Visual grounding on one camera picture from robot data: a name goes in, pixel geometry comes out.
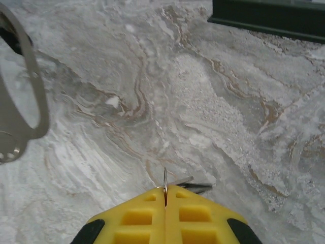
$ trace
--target yellow plastic housing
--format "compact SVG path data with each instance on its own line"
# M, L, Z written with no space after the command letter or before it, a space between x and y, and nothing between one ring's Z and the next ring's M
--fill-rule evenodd
M148 191L92 217L105 225L94 244L239 244L227 219L239 214L178 186Z

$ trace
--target yellow tool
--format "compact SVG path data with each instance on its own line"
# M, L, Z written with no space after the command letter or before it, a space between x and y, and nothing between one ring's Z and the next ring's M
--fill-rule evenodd
M92 217L71 244L262 244L246 220L187 190L208 185L167 183Z

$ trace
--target white marble pattern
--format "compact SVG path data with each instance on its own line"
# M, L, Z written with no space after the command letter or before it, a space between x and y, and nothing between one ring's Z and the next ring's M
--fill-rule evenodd
M0 166L1 243L70 243L164 166L264 244L325 243L325 46L207 23L212 1L19 2L51 129ZM35 125L23 59L0 57Z

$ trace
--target black object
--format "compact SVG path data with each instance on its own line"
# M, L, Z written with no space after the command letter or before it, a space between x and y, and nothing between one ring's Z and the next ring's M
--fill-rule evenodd
M213 0L208 22L325 44L325 4L274 2Z
M14 33L9 32L6 29L0 27L0 36L15 53L22 55L19 39ZM27 37L29 38L30 44L33 46L31 38L29 36Z
M254 231L245 223L236 219L228 219L227 222L240 244L262 244Z
M93 244L104 225L101 219L85 224L70 244Z

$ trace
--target gray marble surface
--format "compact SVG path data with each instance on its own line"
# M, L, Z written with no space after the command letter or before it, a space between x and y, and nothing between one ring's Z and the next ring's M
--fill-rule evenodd
M70 243L161 184L164 166L213 183L205 197L264 244L325 243L325 46L207 23L212 1L16 3L51 129L0 166L1 243ZM4 42L0 65L35 125L23 59Z

